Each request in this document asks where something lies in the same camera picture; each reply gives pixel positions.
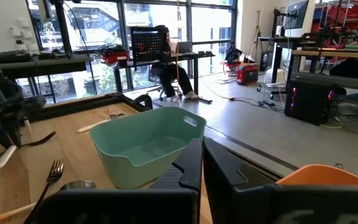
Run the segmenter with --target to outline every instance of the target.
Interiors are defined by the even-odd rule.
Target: white sneaker
[[[179,96],[172,96],[170,97],[172,103],[178,103],[179,102]]]
[[[193,91],[188,92],[188,93],[185,95],[185,97],[186,97],[186,98],[189,98],[189,99],[192,99],[192,100],[199,98],[199,96],[198,96],[195,92],[193,92]]]

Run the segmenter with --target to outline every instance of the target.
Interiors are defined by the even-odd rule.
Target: desktop computer tower
[[[273,65],[273,52],[262,52],[260,56],[259,71],[264,72],[266,68],[272,67]]]
[[[285,115],[320,125],[327,122],[334,100],[332,84],[291,80],[288,84]]]

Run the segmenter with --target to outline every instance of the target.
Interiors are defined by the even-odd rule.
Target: white stick
[[[32,129],[31,129],[30,121],[28,119],[26,119],[26,120],[24,120],[24,124],[27,127],[27,129],[29,130],[30,135],[32,135]]]
[[[6,163],[9,161],[13,153],[16,151],[17,146],[11,145],[7,151],[0,158],[0,168],[4,167]]]
[[[89,126],[87,126],[87,127],[85,127],[85,128],[80,128],[80,129],[77,131],[77,133],[87,132],[87,131],[89,131],[90,129],[92,129],[93,127],[95,127],[96,125],[103,124],[103,123],[106,123],[106,122],[108,122],[108,121],[109,121],[109,120],[104,120],[104,121],[100,121],[100,122],[98,122],[98,123],[96,123],[96,124],[89,125]]]
[[[10,211],[10,212],[6,212],[6,213],[3,213],[3,214],[0,214],[0,221],[2,220],[5,220],[11,216],[14,216],[14,215],[17,215],[18,213],[20,212],[24,212],[28,209],[31,209],[35,206],[36,203],[32,203],[31,205],[26,205],[24,207],[21,207],[21,208],[18,208],[18,209],[15,209],[13,211]]]

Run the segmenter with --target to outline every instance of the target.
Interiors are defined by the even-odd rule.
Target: white wall
[[[262,10],[263,1],[265,1],[265,7],[262,14],[262,21],[260,24],[260,31],[262,36],[270,37],[273,26],[273,10],[275,8],[287,6],[287,0],[238,0],[238,13],[237,13],[237,33],[236,33],[236,46],[241,49],[245,54],[250,54],[252,45],[254,44],[256,36],[257,25],[257,11]],[[289,5],[296,4],[305,0],[289,0]],[[305,32],[310,32],[311,23],[313,20],[313,12],[315,7],[315,1],[309,0],[308,10],[306,18],[303,23],[302,29],[291,30],[292,37],[300,37]],[[267,49],[267,42],[264,43],[264,49]],[[255,60],[260,59],[260,50],[258,49],[258,56]],[[283,50],[283,60],[287,57],[287,52]]]
[[[272,35],[273,10],[275,8],[280,9],[287,4],[287,0],[238,0],[236,46],[245,54],[250,54],[254,44],[257,32],[257,11],[262,10],[263,1],[265,1],[265,6],[260,23],[261,36],[263,37]],[[268,43],[264,42],[265,50],[267,46]],[[261,48],[259,47],[258,56],[255,58],[257,61],[260,59],[260,50]]]
[[[14,38],[11,27],[21,28],[19,19],[30,24],[24,30],[30,31],[32,39]],[[25,0],[0,0],[0,52],[17,50],[16,40],[22,39],[27,43],[36,43],[34,29],[32,28],[29,11]]]

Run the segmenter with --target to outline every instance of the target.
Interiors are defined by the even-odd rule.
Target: fork
[[[99,125],[99,124],[103,124],[103,123],[106,123],[108,121],[111,121],[111,120],[114,120],[116,119],[117,117],[119,116],[122,116],[122,114],[118,114],[117,113],[117,108],[115,106],[111,106],[110,107],[110,110],[109,110],[109,119],[106,119],[104,121],[100,121],[100,122],[97,122],[96,124],[91,124],[85,128],[80,128],[79,130],[77,130],[77,133],[84,133],[86,131],[89,131],[90,129],[92,129],[93,127],[95,127],[96,125]]]
[[[37,204],[35,204],[34,209],[31,211],[30,215],[24,221],[25,224],[31,223],[31,220],[33,220],[37,216],[38,211],[40,210],[41,202],[44,199],[45,194],[47,193],[49,187],[52,184],[56,183],[62,177],[63,170],[64,170],[63,159],[55,160],[49,171],[49,175],[47,178],[47,185],[45,186],[44,191],[41,194],[41,197],[38,199]]]

